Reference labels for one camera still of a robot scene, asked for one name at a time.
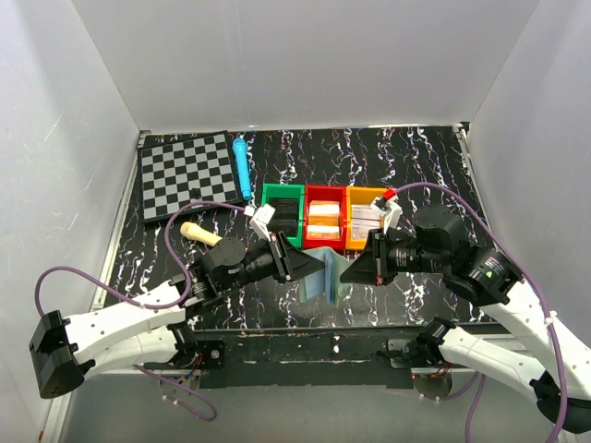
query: gray floor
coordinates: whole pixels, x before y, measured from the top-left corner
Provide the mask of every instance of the gray floor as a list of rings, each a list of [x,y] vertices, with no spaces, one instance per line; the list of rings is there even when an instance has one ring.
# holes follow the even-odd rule
[[[458,388],[466,381],[459,377]],[[476,385],[435,404],[376,387],[216,389],[209,395],[220,416],[205,423],[162,401],[148,377],[103,375],[73,394],[60,442],[457,442],[475,392]],[[472,429],[474,442],[539,442],[550,425],[534,404],[489,379]]]

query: black chessboard frame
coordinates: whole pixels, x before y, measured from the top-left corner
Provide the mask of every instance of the black chessboard frame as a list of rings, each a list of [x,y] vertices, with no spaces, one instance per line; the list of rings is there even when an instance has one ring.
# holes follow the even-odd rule
[[[139,148],[142,222],[170,218],[194,200],[193,189],[203,200],[243,204],[232,140],[223,131]],[[217,207],[203,205],[186,213],[213,208]]]

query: orange box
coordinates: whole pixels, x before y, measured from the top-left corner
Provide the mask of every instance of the orange box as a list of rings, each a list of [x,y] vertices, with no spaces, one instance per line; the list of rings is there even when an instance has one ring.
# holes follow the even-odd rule
[[[376,197],[382,197],[384,192],[388,190],[387,187],[347,187],[347,226],[351,226],[351,205],[370,205]],[[356,251],[362,250],[366,247],[367,238],[363,240],[352,239],[351,229],[347,230],[346,248]]]

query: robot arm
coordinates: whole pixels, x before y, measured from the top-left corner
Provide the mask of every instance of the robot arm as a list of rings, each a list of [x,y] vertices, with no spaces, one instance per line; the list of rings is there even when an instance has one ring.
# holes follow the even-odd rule
[[[556,356],[540,303],[519,269],[495,249],[471,245],[463,220],[447,207],[424,207],[413,224],[416,236],[392,228],[370,231],[366,248],[341,281],[380,286],[398,272],[441,274],[446,287],[495,318],[535,358],[485,343],[439,318],[407,348],[432,365],[445,361],[495,377],[536,400],[538,409],[555,422],[560,407]],[[591,352],[557,318],[551,321],[561,344],[569,396],[563,428],[586,432],[591,430]]]
[[[224,238],[189,268],[191,292],[182,305],[148,309],[120,303],[86,314],[45,314],[30,341],[30,355],[42,398],[64,395],[102,372],[147,362],[171,368],[219,368],[223,343],[196,341],[187,320],[223,302],[228,291],[273,277],[296,281],[324,268],[324,263],[294,248],[283,233],[271,233],[247,250]],[[144,305],[166,305],[185,288],[183,274],[135,298]],[[218,361],[212,361],[211,348]]]

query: plastic storage bin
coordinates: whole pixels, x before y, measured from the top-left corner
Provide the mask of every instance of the plastic storage bin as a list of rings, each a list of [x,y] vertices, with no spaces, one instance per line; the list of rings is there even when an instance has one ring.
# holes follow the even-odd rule
[[[341,204],[341,238],[338,240],[307,239],[308,233],[308,207],[312,200],[338,201]],[[306,185],[304,197],[304,248],[330,246],[336,250],[344,250],[347,240],[347,203],[346,187],[344,186],[313,186]]]
[[[262,200],[260,205],[262,206],[265,203],[269,203],[271,198],[295,198],[299,201],[297,235],[287,237],[287,240],[289,240],[295,247],[302,247],[304,225],[304,186],[265,183],[262,187]]]
[[[347,226],[351,225],[351,205],[368,205],[376,198],[383,196],[386,187],[357,187],[348,186],[346,191]],[[347,249],[361,250],[366,247],[367,238],[363,240],[351,239],[351,231],[347,230],[345,246]]]

